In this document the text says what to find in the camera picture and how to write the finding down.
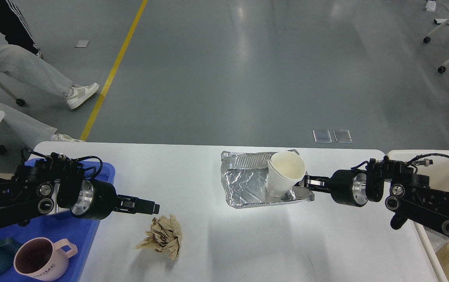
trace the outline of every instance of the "aluminum foil tray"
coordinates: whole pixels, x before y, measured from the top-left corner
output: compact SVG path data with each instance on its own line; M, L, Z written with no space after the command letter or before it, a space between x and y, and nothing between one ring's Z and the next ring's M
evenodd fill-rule
M315 195L304 187L294 186L282 198L270 196L265 189L268 159L276 152L221 153L221 183L226 202L235 209L313 201Z

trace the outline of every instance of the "white paper cup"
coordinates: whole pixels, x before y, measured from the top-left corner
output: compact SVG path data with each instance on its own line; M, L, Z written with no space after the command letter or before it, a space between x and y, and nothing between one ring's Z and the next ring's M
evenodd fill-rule
M280 198L306 173L305 161L295 152L285 151L273 154L268 160L266 192Z

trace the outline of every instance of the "person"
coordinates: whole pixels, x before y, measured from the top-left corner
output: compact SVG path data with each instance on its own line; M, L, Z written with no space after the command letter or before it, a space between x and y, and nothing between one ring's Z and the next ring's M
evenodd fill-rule
M78 108L99 89L97 83L74 85L71 79L53 66L16 45L0 45L0 72L22 83L62 96L70 109ZM56 134L56 128L5 104L0 103L0 111L5 112L4 122L32 148L42 141L79 141L66 134Z
M42 57L40 47L34 42L26 19L10 0L0 0L0 33L5 36L7 43L21 46L39 58Z

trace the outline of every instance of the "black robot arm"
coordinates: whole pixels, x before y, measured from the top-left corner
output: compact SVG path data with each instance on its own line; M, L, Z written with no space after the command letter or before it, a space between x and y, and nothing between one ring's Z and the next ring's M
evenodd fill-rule
M390 225L399 229L411 219L449 237L449 192L432 189L430 178L417 174L417 166L433 164L430 155L419 155L408 162L370 159L350 170L338 170L330 178L307 175L299 185L313 191L330 193L339 204L363 207L368 201L379 202L384 182L390 182L387 209L395 212ZM359 167L366 164L366 169Z
M43 159L34 166L18 166L11 180L0 178L0 228L55 213L56 205L87 219L104 219L112 211L158 214L160 205L155 202L117 195L112 184L96 180L103 166L98 157L70 159L55 152L31 153ZM85 159L99 160L92 175L85 175L89 168L80 163Z

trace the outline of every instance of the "sneaker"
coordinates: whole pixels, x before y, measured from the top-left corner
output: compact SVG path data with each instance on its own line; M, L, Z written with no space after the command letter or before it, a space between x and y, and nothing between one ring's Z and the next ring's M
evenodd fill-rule
M71 89L72 94L66 98L66 102L70 109L76 109L99 89L99 84L94 82L89 86L73 85Z
M51 137L51 141L60 141L60 142L85 142L80 139L71 138L71 136L66 134L54 134Z

